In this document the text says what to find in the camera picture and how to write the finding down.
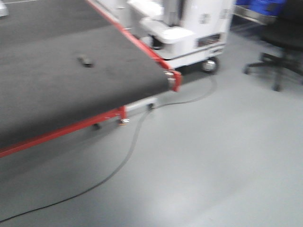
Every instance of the power cord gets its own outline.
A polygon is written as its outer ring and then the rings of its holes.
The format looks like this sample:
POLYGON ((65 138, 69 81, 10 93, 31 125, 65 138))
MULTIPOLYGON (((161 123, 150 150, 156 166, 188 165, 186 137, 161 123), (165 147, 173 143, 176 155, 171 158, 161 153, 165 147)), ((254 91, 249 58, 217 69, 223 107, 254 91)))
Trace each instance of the power cord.
POLYGON ((182 105, 182 104, 189 104, 189 103, 194 103, 194 102, 198 102, 202 99, 205 99, 207 97, 209 97, 210 95, 212 95, 216 90, 217 90, 217 81, 215 80, 214 76, 209 76, 208 77, 212 83, 212 86, 211 88, 209 89, 208 92, 206 92, 205 94, 203 94, 202 96, 200 97, 197 97, 197 98, 194 98, 192 100, 188 100, 188 101, 184 101, 184 102, 175 102, 175 103, 168 103, 168 104, 163 104, 163 105, 159 105, 153 109, 151 109, 150 111, 146 112, 139 120, 138 124, 137 124, 137 127, 135 129, 135 132, 134 132, 134 136, 133 136, 133 140, 132 140, 132 143, 131 143, 131 146, 129 148, 129 151, 127 153, 127 155, 125 156, 125 158, 123 159, 123 161, 121 162, 121 164, 108 176, 106 177, 104 180, 102 180, 101 182, 99 182, 98 184, 88 188, 87 190, 77 194, 77 195, 74 195, 74 196, 71 196, 67 199, 64 199, 64 200, 61 200, 59 202, 55 202, 55 203, 52 203, 50 205, 47 205, 47 206, 43 206, 43 207, 40 207, 40 208, 37 208, 37 209, 33 209, 33 210, 29 210, 29 211, 26 211, 26 212, 23 212, 23 213, 20 213, 20 214, 17 214, 17 215, 14 215, 14 216, 11 216, 9 218, 6 218, 6 219, 3 219, 3 220, 0 220, 0 224, 3 223, 3 222, 6 222, 8 220, 11 220, 11 219, 14 219, 14 218, 17 218, 17 217, 20 217, 20 216, 23 216, 25 214, 29 214, 29 213, 32 213, 32 212, 35 212, 35 211, 38 211, 38 210, 42 210, 42 209, 46 209, 48 207, 52 207, 52 206, 55 206, 55 205, 58 205, 60 203, 63 203, 63 202, 66 202, 66 201, 69 201, 69 200, 72 200, 74 198, 77 198, 79 196, 82 196, 83 194, 86 194, 90 191, 92 191, 93 189, 105 184, 107 181, 109 181, 112 177, 114 177, 126 164, 127 162, 129 161, 129 159, 131 158, 131 156, 133 155, 134 153, 134 149, 136 147, 136 144, 137 144, 137 141, 138 141, 138 138, 139 138, 139 135, 140 135, 140 131, 141 131, 141 128, 143 126, 143 123, 144 121, 146 120, 147 116, 153 111, 153 110, 157 110, 157 109, 160 109, 160 108, 163 108, 163 107, 166 107, 166 106, 171 106, 171 105, 182 105))

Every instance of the red metal rail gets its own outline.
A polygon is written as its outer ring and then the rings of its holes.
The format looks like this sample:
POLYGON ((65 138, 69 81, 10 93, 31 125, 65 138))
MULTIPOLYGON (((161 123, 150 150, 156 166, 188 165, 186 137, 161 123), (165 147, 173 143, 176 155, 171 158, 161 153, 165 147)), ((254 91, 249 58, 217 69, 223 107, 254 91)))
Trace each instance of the red metal rail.
POLYGON ((58 138, 60 136, 66 135, 68 133, 71 133, 71 132, 74 132, 74 131, 77 131, 77 130, 80 130, 80 129, 83 129, 83 128, 86 128, 86 127, 89 127, 89 126, 94 125, 96 123, 106 121, 110 118, 114 118, 114 117, 117 117, 117 116, 120 117, 120 119, 125 119, 126 118, 125 106, 120 107, 120 108, 115 109, 115 110, 108 111, 106 113, 99 114, 97 116, 94 116, 94 117, 88 118, 86 120, 83 120, 81 122, 63 127, 61 129, 57 129, 55 131, 43 134, 41 136, 34 137, 32 139, 23 141, 21 143, 15 144, 13 146, 10 146, 10 147, 7 147, 7 148, 2 148, 2 149, 0 149, 0 158, 4 157, 4 156, 11 155, 11 154, 16 153, 16 152, 21 151, 21 150, 25 150, 25 149, 33 147, 35 145, 47 142, 49 140, 53 140, 53 139, 58 138))
POLYGON ((145 52, 148 56, 154 59, 162 68, 173 72, 175 78, 175 86, 173 87, 173 91, 178 92, 179 88, 182 84, 182 75, 180 72, 172 69, 172 67, 162 59, 157 53, 155 53, 149 46, 143 43, 141 40, 134 37, 128 30, 126 30, 121 24, 112 19, 106 12, 104 12, 98 3, 94 0, 86 0, 89 5, 91 5, 99 14, 101 14, 105 19, 107 19, 111 24, 113 24, 128 40, 130 40, 133 44, 135 44, 138 48, 140 48, 143 52, 145 52))

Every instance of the black conveyor belt surface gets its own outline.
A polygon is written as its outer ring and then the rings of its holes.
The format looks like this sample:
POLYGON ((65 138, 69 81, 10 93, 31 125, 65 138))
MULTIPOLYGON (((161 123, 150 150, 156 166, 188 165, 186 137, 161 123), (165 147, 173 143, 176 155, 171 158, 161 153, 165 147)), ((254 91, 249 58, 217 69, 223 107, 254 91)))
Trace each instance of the black conveyor belt surface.
POLYGON ((0 20, 0 148, 168 90, 163 69, 84 0, 8 8, 0 20), (95 67, 83 67, 78 54, 95 67))

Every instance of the gray floor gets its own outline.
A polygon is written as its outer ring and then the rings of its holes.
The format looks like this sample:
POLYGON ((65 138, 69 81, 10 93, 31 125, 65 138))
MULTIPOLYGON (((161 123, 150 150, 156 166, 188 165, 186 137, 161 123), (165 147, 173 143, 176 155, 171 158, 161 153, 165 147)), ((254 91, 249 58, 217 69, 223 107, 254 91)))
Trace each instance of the gray floor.
MULTIPOLYGON (((134 154, 105 185, 1 227, 301 227, 303 89, 269 73, 242 74, 259 52, 259 27, 235 22, 220 57, 216 91, 193 104, 156 110, 134 154)), ((209 78, 188 75, 161 103, 206 93, 209 78)), ((87 128, 0 159, 0 219, 59 201, 109 175, 125 157, 141 115, 118 127, 87 128)))

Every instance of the white robot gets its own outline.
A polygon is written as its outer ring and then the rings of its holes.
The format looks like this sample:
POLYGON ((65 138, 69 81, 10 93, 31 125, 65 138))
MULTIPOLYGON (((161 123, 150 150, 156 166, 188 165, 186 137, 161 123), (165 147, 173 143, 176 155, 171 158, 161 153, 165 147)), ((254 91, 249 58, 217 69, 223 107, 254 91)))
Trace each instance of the white robot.
MULTIPOLYGON (((106 0, 98 1, 104 6, 109 4, 106 0)), ((172 68, 200 62, 202 71, 211 73, 218 69, 216 56, 226 45, 235 0, 110 2, 108 10, 120 23, 172 68)))

